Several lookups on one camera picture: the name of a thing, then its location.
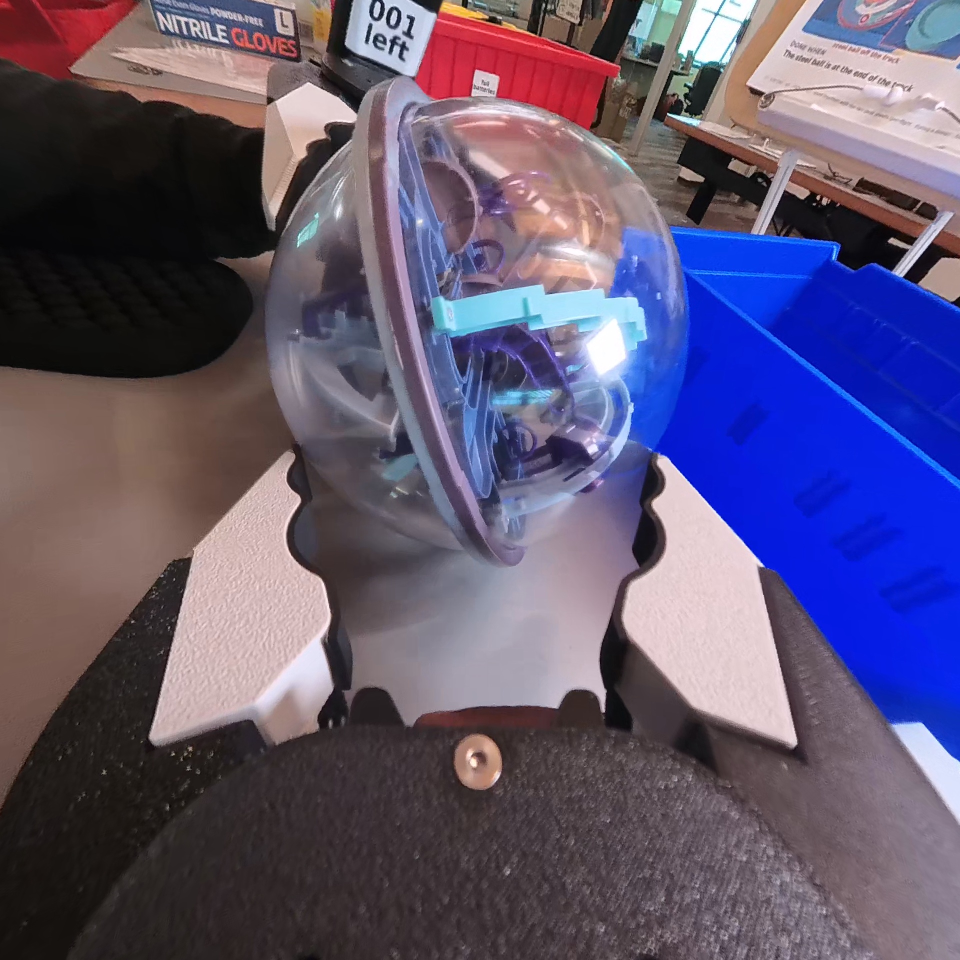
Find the blue plastic bin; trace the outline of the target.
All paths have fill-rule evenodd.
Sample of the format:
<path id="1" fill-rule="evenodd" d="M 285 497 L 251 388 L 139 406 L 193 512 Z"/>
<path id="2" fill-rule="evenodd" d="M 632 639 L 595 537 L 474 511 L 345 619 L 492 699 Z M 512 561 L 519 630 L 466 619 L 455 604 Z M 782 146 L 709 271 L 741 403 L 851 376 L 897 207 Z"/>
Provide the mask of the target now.
<path id="1" fill-rule="evenodd" d="M 827 242 L 674 239 L 689 355 L 660 452 L 882 714 L 957 758 L 958 307 Z"/>

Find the clear plastic maze ball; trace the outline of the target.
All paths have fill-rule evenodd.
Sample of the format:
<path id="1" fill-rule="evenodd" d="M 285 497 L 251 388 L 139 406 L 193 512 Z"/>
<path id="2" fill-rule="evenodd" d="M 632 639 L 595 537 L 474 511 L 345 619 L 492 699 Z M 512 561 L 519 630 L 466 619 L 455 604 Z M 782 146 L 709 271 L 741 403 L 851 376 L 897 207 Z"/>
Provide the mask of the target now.
<path id="1" fill-rule="evenodd" d="M 502 568 L 645 465 L 689 355 L 676 243 L 615 150 L 403 77 L 299 197 L 265 308 L 303 461 L 403 535 Z"/>

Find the wooden instruction board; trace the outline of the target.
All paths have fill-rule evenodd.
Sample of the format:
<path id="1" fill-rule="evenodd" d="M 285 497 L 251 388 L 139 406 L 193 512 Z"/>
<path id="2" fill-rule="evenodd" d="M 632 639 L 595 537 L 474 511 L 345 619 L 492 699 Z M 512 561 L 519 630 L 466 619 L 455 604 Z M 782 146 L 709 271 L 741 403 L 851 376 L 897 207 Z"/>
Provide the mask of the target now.
<path id="1" fill-rule="evenodd" d="M 726 76 L 733 124 L 958 210 L 957 1 L 775 2 Z"/>

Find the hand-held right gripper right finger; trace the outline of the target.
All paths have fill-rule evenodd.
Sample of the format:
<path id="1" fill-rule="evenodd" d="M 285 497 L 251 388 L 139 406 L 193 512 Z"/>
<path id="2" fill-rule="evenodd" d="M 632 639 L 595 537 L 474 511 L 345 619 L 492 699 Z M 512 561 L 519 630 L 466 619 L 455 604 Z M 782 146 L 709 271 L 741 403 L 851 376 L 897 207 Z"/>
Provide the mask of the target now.
<path id="1" fill-rule="evenodd" d="M 605 635 L 607 722 L 681 748 L 713 727 L 798 744 L 762 564 L 666 457 L 652 457 Z"/>

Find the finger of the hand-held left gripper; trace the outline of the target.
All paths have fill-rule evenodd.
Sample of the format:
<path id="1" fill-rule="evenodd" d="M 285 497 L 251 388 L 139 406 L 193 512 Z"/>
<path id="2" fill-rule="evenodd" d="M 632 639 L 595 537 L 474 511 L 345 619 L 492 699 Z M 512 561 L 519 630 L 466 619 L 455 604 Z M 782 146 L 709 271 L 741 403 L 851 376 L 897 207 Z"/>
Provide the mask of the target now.
<path id="1" fill-rule="evenodd" d="M 267 106 L 261 200 L 267 227 L 279 234 L 299 198 L 349 138 L 357 112 L 338 94 L 304 82 Z"/>

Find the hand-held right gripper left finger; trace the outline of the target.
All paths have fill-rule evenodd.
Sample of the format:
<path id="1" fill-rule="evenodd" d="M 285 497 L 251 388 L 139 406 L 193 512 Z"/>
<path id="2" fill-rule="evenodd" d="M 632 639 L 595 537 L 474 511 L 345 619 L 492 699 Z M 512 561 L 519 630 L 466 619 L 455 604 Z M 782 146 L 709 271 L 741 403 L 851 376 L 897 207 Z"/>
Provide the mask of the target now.
<path id="1" fill-rule="evenodd" d="M 316 733 L 330 697 L 349 688 L 329 589 L 295 544 L 310 500 L 302 458 L 285 452 L 194 548 L 152 746 L 245 722 L 278 745 Z"/>

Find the blue glove box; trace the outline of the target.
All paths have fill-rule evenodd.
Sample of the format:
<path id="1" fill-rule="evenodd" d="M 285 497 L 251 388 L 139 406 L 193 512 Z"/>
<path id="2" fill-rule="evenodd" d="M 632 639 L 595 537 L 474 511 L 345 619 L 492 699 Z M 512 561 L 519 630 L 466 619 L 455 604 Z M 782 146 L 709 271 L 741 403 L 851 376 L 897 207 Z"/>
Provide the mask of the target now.
<path id="1" fill-rule="evenodd" d="M 294 2 L 149 1 L 165 37 L 288 63 L 303 58 Z"/>

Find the red plastic bin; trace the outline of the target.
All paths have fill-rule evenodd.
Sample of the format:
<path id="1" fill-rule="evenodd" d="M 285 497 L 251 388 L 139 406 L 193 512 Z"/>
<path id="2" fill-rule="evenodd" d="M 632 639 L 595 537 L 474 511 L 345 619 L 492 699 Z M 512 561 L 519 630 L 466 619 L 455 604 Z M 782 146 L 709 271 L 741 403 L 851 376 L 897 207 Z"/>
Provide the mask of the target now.
<path id="1" fill-rule="evenodd" d="M 418 73 L 433 99 L 496 97 L 589 129 L 617 64 L 514 27 L 442 10 Z"/>

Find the person's left forearm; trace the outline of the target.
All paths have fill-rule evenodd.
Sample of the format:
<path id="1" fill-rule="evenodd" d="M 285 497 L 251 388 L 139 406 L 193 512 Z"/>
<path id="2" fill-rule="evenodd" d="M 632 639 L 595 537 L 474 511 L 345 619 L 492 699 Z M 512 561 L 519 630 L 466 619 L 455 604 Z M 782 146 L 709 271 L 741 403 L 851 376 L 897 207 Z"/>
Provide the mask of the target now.
<path id="1" fill-rule="evenodd" d="M 3 59 L 1 135 L 3 249 L 204 260 L 277 244 L 262 128 Z"/>

